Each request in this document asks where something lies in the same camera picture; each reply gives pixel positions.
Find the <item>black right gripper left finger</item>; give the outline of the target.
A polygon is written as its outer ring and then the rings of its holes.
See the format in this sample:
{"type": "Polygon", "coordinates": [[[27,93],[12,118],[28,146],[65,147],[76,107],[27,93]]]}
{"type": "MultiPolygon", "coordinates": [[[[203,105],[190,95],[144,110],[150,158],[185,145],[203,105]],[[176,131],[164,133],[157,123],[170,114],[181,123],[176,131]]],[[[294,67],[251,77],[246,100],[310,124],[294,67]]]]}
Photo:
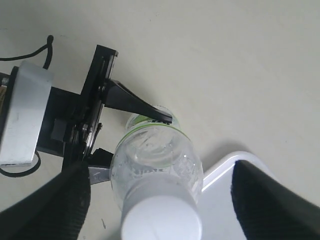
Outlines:
{"type": "Polygon", "coordinates": [[[91,201],[88,164],[76,162],[0,213],[2,240],[76,240],[91,201]]]}

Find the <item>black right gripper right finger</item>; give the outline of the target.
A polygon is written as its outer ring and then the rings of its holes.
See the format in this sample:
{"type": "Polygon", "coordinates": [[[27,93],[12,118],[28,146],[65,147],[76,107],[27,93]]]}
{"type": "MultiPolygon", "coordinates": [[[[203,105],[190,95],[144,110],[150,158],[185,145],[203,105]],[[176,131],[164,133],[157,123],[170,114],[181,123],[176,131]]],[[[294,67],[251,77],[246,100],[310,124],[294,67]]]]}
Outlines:
{"type": "Polygon", "coordinates": [[[320,238],[320,208],[246,160],[235,162],[230,193],[246,239],[320,238]]]}

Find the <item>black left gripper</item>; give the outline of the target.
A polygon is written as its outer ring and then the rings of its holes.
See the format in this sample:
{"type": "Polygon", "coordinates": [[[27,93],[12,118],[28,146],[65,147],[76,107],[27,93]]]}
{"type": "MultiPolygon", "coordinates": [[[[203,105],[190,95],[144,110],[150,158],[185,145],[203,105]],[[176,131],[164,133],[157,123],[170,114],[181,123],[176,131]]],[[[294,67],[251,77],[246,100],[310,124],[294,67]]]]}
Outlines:
{"type": "Polygon", "coordinates": [[[81,93],[52,87],[36,150],[62,157],[62,169],[87,158],[90,184],[110,181],[113,154],[98,148],[91,154],[103,107],[171,124],[173,117],[148,104],[117,80],[110,79],[118,52],[97,45],[81,93]]]}

